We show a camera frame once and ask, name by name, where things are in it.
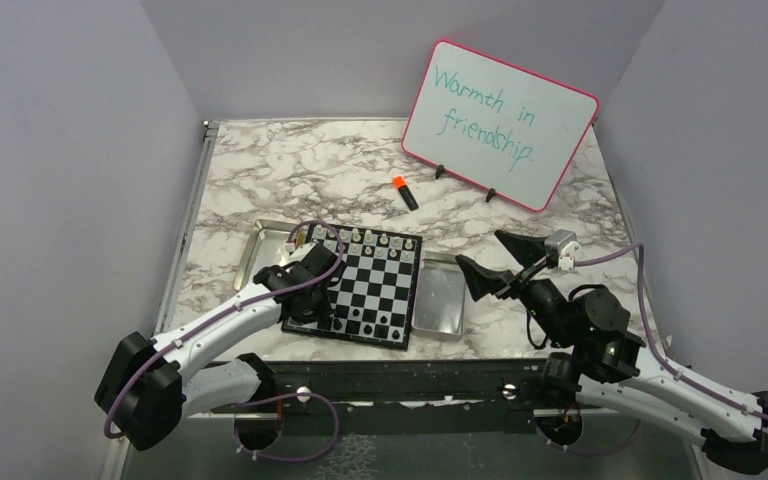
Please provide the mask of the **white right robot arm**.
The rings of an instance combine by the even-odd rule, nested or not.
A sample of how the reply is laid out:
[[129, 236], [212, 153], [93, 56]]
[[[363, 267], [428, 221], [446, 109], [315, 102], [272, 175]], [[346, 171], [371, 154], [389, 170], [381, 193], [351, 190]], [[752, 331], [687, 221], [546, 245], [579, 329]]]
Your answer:
[[634, 243], [594, 259], [579, 259], [575, 233], [533, 237], [497, 230], [495, 237], [521, 265], [496, 271], [458, 255], [473, 300], [487, 295], [515, 299], [543, 330], [554, 353], [537, 380], [539, 398], [552, 407], [590, 405], [655, 424], [698, 446], [727, 470], [759, 475], [768, 469], [768, 391], [742, 392], [667, 358], [646, 320], [644, 334], [629, 329], [630, 312], [605, 285], [563, 295], [544, 270], [573, 271], [617, 259]]

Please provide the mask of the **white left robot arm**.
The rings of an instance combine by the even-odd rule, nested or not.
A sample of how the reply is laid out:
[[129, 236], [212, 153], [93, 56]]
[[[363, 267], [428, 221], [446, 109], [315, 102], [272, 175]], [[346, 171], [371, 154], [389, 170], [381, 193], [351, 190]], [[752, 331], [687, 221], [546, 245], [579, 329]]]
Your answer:
[[327, 285], [342, 267], [341, 251], [305, 244], [287, 264], [262, 268], [229, 300], [185, 326], [152, 338], [138, 332], [124, 337], [94, 395], [106, 414], [104, 435], [146, 450], [193, 414], [231, 404], [254, 411], [269, 406], [273, 372], [258, 356], [218, 367], [213, 361], [285, 319], [327, 318]]

